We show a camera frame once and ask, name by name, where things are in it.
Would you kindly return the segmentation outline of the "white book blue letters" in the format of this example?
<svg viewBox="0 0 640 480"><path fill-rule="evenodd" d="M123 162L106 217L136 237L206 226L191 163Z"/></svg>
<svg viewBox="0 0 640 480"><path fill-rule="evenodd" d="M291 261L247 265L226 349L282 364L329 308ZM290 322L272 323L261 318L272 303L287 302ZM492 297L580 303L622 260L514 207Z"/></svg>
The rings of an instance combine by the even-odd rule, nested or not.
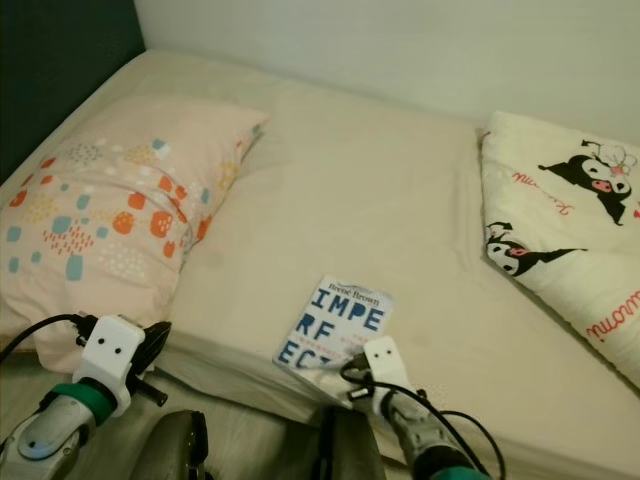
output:
<svg viewBox="0 0 640 480"><path fill-rule="evenodd" d="M392 294L325 275L271 361L319 383L383 337L394 310Z"/></svg>

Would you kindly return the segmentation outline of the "pink patterned pillow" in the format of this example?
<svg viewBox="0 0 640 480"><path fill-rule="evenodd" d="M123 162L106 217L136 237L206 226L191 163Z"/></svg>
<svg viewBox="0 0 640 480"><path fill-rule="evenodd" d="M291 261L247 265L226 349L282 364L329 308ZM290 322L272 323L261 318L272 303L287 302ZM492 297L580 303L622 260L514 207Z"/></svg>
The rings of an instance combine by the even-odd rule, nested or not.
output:
<svg viewBox="0 0 640 480"><path fill-rule="evenodd" d="M184 95L115 101L28 170L0 211L0 339L46 369L79 364L61 314L168 319L186 255L206 236L269 116Z"/></svg>

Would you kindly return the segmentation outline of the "dark green padded headboard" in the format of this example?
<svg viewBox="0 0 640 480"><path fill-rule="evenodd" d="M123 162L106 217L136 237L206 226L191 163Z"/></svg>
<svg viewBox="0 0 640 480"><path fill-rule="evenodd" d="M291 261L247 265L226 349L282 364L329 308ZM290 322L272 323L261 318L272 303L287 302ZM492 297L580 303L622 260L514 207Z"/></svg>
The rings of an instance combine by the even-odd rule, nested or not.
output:
<svg viewBox="0 0 640 480"><path fill-rule="evenodd" d="M1 180L145 49L134 0L0 0Z"/></svg>

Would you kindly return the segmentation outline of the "dark robot leg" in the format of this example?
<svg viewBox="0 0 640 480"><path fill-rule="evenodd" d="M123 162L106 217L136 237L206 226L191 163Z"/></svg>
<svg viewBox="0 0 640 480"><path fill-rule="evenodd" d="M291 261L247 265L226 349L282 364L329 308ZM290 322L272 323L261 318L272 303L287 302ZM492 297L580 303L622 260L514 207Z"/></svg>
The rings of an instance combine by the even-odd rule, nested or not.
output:
<svg viewBox="0 0 640 480"><path fill-rule="evenodd" d="M131 480L214 480L205 415L193 410L165 413L148 434Z"/></svg>

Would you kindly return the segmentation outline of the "bed with beige sheet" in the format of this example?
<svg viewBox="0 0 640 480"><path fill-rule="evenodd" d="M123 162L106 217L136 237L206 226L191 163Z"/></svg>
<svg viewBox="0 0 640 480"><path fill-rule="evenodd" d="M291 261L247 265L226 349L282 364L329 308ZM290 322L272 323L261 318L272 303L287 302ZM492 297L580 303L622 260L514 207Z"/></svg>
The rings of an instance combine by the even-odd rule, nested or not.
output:
<svg viewBox="0 0 640 480"><path fill-rule="evenodd" d="M325 404L273 356L325 275L392 294L389 335L431 402L471 413L511 480L640 480L640 392L483 253L479 129L369 97L152 50L118 70L3 197L116 100L186 93L270 116L189 253L157 361L188 388L308 422Z"/></svg>

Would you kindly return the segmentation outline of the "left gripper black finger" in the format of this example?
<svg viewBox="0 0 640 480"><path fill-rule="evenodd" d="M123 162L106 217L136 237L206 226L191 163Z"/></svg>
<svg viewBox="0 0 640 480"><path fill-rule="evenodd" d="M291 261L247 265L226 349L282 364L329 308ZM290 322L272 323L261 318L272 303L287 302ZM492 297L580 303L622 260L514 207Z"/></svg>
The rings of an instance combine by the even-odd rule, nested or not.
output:
<svg viewBox="0 0 640 480"><path fill-rule="evenodd" d="M172 333L172 323L160 321L143 329L143 340L138 346L138 369L148 369L163 352Z"/></svg>

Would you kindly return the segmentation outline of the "cream cartoon print quilt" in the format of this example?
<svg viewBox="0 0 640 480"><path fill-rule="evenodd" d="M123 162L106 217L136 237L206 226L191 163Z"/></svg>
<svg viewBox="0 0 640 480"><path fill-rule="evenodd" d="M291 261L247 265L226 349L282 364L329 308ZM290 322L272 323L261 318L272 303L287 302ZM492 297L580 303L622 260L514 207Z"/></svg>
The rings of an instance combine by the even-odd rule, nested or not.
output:
<svg viewBox="0 0 640 480"><path fill-rule="evenodd" d="M640 145L495 111L485 253L640 388Z"/></svg>

